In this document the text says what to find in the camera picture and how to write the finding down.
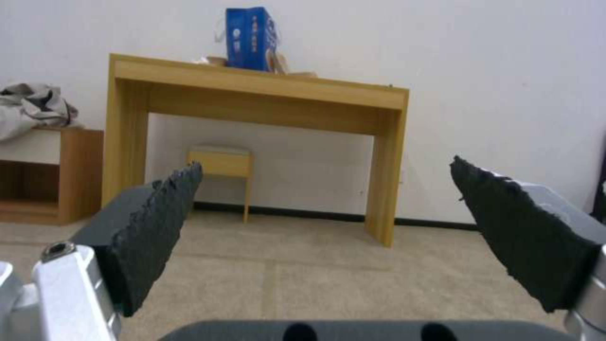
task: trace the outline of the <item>floor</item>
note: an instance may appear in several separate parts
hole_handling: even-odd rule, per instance
[[[397,226],[393,249],[362,223],[194,212],[121,340],[206,319],[507,319],[562,329],[477,232]],[[22,279],[64,227],[0,223],[0,260]]]

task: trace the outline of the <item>wooden cabinet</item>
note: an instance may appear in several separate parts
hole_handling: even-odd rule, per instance
[[[33,129],[0,143],[0,221],[64,225],[101,207],[103,132]]]

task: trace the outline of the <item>gray cloth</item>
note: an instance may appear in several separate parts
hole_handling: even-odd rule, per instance
[[[75,124],[78,110],[61,97],[61,88],[20,83],[0,90],[0,141],[37,126]]]

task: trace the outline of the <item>black foam pad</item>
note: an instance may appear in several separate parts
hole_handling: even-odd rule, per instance
[[[547,189],[538,202],[540,193],[535,199],[529,195],[537,186],[525,189],[526,185],[459,157],[450,172],[482,236],[508,273],[546,312],[572,308],[606,241],[606,228]],[[544,209],[549,207],[571,212],[567,222]]]
[[[193,163],[165,181],[127,189],[71,238],[95,250],[124,316],[141,307],[162,274],[201,180],[202,167]]]

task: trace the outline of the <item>white wall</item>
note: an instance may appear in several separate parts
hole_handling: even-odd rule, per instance
[[[471,221],[455,154],[589,209],[606,132],[603,0],[2,0],[0,84],[59,85],[103,129],[109,52],[223,55],[219,15],[254,5],[278,23],[292,69],[411,89],[399,217]],[[153,115],[149,139],[148,178],[189,144],[241,144],[257,155],[253,204],[364,212],[368,137]],[[241,183],[208,181],[199,199],[239,202]]]

